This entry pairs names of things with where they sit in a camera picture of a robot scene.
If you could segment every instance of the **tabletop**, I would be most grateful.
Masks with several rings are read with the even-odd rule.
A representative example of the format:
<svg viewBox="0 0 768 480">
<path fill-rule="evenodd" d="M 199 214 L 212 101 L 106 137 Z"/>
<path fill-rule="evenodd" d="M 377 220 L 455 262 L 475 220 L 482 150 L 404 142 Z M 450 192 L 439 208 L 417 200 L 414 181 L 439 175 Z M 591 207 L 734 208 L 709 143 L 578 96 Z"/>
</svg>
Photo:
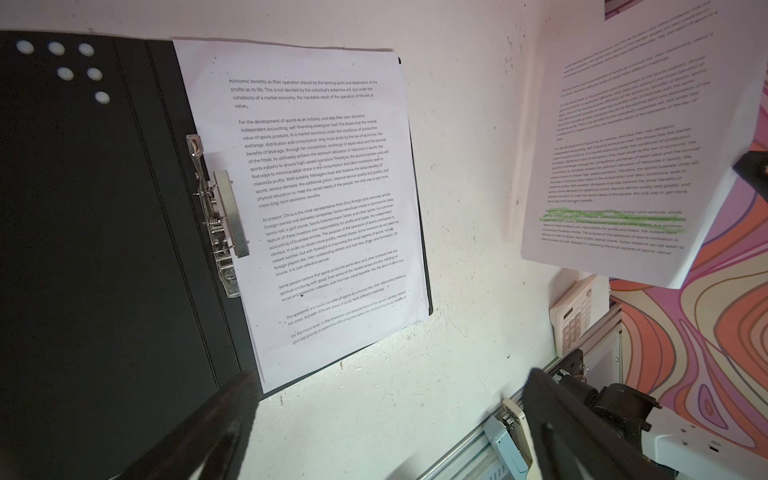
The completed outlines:
<svg viewBox="0 0 768 480">
<path fill-rule="evenodd" d="M 415 478 L 554 358 L 548 308 L 584 274 L 519 256 L 538 86 L 548 42 L 602 18 L 599 0 L 0 7 L 3 29 L 391 48 L 402 59 L 435 313 L 263 401 L 241 478 Z"/>
</svg>

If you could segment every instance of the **lever arch mechanism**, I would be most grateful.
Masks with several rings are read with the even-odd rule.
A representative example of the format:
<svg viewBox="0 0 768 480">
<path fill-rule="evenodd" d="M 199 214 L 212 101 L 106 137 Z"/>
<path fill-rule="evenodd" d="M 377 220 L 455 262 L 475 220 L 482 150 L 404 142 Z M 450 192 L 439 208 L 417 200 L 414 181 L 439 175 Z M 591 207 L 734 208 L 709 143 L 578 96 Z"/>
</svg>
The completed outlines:
<svg viewBox="0 0 768 480">
<path fill-rule="evenodd" d="M 248 256 L 250 252 L 243 224 L 240 221 L 240 212 L 237 210 L 230 176 L 226 170 L 219 170 L 214 171 L 212 181 L 206 180 L 203 164 L 200 161 L 203 156 L 203 142 L 200 140 L 200 135 L 187 135 L 187 146 L 194 163 L 195 178 L 197 178 L 195 194 L 203 204 L 204 224 L 213 248 L 219 279 L 224 284 L 227 296 L 237 298 L 240 296 L 240 288 L 235 277 L 232 253 L 240 258 Z"/>
</svg>

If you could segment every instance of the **white paper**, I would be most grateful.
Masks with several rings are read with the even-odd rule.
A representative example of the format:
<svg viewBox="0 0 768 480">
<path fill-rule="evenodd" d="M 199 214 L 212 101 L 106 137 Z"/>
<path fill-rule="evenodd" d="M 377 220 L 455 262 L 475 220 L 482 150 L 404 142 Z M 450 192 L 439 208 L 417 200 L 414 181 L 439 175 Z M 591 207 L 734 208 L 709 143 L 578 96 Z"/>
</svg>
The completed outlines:
<svg viewBox="0 0 768 480">
<path fill-rule="evenodd" d="M 262 387 L 428 315 L 397 55 L 174 41 L 209 171 L 249 240 L 234 258 Z"/>
<path fill-rule="evenodd" d="M 523 258 L 682 285 L 749 150 L 766 8 L 646 0 L 553 49 Z"/>
</svg>

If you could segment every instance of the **calculator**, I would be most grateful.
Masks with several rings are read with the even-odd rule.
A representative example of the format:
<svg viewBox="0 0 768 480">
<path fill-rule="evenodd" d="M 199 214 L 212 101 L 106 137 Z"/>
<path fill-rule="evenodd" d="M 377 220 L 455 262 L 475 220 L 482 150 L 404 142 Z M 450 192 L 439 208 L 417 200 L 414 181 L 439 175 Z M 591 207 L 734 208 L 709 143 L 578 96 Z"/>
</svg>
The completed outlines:
<svg viewBox="0 0 768 480">
<path fill-rule="evenodd" d="M 589 328 L 592 286 L 597 278 L 596 274 L 592 274 L 579 280 L 549 309 L 549 321 L 554 327 L 554 349 L 558 356 L 568 353 Z"/>
</svg>

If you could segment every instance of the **beige plastic object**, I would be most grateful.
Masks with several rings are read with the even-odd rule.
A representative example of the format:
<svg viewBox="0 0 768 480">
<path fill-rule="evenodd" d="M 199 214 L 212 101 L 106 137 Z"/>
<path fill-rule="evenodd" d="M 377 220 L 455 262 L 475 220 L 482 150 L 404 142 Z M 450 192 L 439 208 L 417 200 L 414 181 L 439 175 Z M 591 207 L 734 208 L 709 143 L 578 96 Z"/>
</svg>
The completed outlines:
<svg viewBox="0 0 768 480">
<path fill-rule="evenodd" d="M 592 286 L 597 278 L 598 276 L 593 273 L 577 281 L 549 309 L 549 321 L 554 327 L 554 349 L 558 356 L 568 353 L 589 327 Z"/>
<path fill-rule="evenodd" d="M 510 399 L 503 399 L 502 405 L 509 410 L 509 412 L 517 417 L 517 423 L 520 424 L 520 429 L 516 429 L 515 444 L 523 454 L 531 459 L 531 465 L 528 468 L 528 473 L 525 474 L 525 480 L 542 480 L 541 470 L 538 468 L 538 458 L 536 458 L 536 450 L 533 446 L 533 437 L 531 437 L 531 428 L 528 427 L 528 420 L 525 419 L 525 412 L 518 406 L 517 403 Z"/>
</svg>

